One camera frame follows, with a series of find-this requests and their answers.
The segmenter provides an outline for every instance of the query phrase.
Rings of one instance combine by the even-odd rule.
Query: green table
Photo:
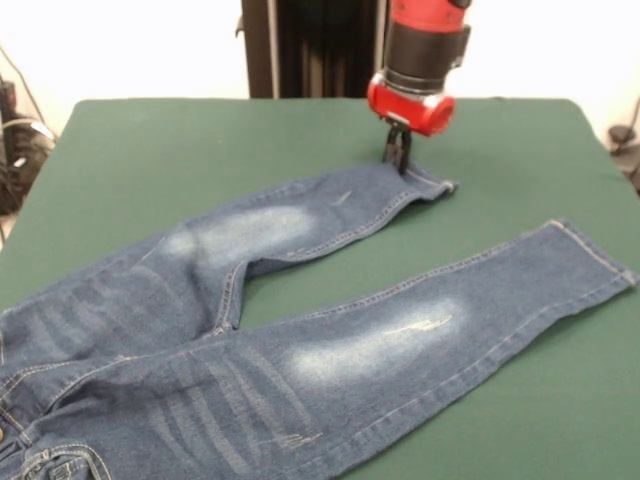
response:
[[[0,308],[234,197],[379,161],[359,100],[80,103],[0,254]],[[640,271],[638,199],[563,100],[463,100],[413,158],[460,183],[325,259],[251,281],[242,328],[457,261],[552,217]],[[351,479],[640,478],[640,294],[567,318]]]

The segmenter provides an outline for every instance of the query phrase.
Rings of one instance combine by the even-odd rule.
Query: jeans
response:
[[[416,165],[292,182],[3,312],[0,478],[334,477],[640,278],[552,220],[384,291],[238,329],[246,278],[326,255],[453,188]]]

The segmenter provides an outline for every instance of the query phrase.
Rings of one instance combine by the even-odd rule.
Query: cable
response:
[[[47,127],[41,121],[36,120],[35,118],[15,118],[13,120],[9,120],[8,122],[2,124],[2,130],[4,131],[7,128],[14,127],[16,125],[28,125],[30,128],[38,133],[41,133],[52,141],[56,142],[58,140],[56,134],[53,133],[49,127]]]
[[[638,121],[638,113],[640,113],[640,97],[638,97],[638,100],[636,101],[636,109],[633,112],[633,118],[631,120],[631,123],[629,124],[629,129],[627,130],[627,134],[625,135],[624,140],[620,144],[621,146],[626,145],[627,143],[629,143],[629,140],[631,140],[631,137],[633,136],[633,127],[636,125],[636,122]]]
[[[22,72],[20,71],[20,69],[18,67],[16,67],[16,64],[13,63],[13,61],[11,60],[11,57],[9,57],[9,55],[7,55],[7,52],[5,52],[4,48],[2,48],[2,45],[0,45],[0,53],[2,53],[2,56],[7,60],[7,63],[9,65],[11,65],[11,68],[13,68],[15,70],[15,72],[18,74],[18,77],[20,77],[20,81],[22,82],[22,85],[24,86],[24,89],[27,92],[27,96],[29,97],[29,100],[31,100],[31,103],[33,104],[33,108],[36,109],[36,113],[38,114],[38,118],[40,119],[40,121],[42,123],[46,123],[44,121],[44,116],[42,115],[42,112],[40,111],[40,107],[38,106],[38,104],[36,103],[35,99],[33,98],[33,95],[31,94],[31,90],[29,90],[29,86],[27,85],[27,82],[24,79],[24,75],[22,75]]]

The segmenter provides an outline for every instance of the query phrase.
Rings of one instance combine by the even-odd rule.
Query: black cable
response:
[[[627,134],[625,135],[624,140],[620,145],[626,145],[627,143],[629,143],[629,140],[631,140],[631,137],[633,136],[633,127],[635,127],[636,122],[638,121],[638,113],[640,113],[640,97],[638,97],[638,100],[636,101],[636,109],[633,112],[633,118],[631,120],[631,123],[629,124]]]
[[[36,103],[36,100],[33,98],[33,95],[31,94],[31,90],[29,90],[29,86],[27,85],[27,82],[24,79],[24,75],[22,75],[22,72],[20,71],[20,69],[16,67],[16,64],[13,63],[13,61],[11,60],[11,57],[7,55],[7,52],[5,52],[4,48],[2,48],[2,45],[0,45],[0,53],[2,53],[2,56],[7,60],[7,63],[11,65],[11,68],[13,68],[15,72],[18,74],[18,77],[20,77],[20,81],[22,82],[22,85],[24,86],[24,89],[27,92],[27,96],[29,97],[29,100],[31,100],[31,103],[33,104],[33,108],[36,109],[38,118],[42,123],[46,124],[46,122],[44,121],[44,117],[42,116],[42,112],[40,111],[40,107]]]

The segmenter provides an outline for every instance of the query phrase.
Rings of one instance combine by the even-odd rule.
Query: jeans pocket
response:
[[[87,445],[69,444],[28,456],[22,475],[38,480],[111,480],[100,455]]]

